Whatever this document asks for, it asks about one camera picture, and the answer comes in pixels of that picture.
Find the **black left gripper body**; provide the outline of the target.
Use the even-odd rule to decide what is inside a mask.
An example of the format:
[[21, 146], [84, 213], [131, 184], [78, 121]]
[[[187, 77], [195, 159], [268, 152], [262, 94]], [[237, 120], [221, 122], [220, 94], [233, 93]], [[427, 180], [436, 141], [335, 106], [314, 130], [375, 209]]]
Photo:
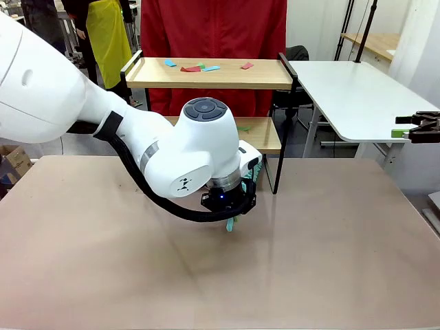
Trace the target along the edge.
[[219, 188], [210, 189], [202, 195], [201, 205], [212, 212], [246, 214], [256, 205], [255, 186], [237, 186], [226, 192], [220, 191]]

